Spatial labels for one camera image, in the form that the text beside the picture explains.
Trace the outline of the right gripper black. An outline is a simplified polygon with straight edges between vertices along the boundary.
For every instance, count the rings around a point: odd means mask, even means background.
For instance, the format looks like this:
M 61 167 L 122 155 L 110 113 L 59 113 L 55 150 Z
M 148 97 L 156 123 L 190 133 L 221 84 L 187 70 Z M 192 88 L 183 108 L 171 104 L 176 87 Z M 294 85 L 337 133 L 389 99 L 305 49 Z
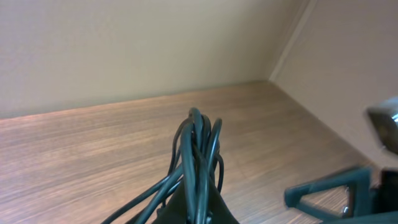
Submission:
M 302 201 L 305 195 L 341 186 L 349 189 L 348 206 L 341 216 Z M 354 166 L 286 189 L 284 202 L 289 208 L 326 222 L 346 219 L 345 223 L 349 224 L 397 224 L 397 170 L 382 170 L 379 185 L 371 189 L 370 186 L 371 169 Z

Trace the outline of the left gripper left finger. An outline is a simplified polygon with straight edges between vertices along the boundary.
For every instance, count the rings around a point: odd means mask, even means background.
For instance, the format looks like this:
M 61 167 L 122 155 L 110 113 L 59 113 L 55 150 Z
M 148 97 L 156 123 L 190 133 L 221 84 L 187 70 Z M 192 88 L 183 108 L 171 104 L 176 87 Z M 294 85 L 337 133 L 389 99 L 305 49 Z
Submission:
M 185 186 L 184 183 L 181 183 L 152 224 L 186 224 L 187 213 Z

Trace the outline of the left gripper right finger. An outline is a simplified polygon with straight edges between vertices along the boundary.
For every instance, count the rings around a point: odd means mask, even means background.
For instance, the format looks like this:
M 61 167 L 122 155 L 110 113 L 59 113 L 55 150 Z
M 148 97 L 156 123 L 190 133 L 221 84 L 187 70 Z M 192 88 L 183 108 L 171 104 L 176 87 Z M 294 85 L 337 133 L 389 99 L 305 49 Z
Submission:
M 215 183 L 208 181 L 206 224 L 239 224 L 230 212 Z

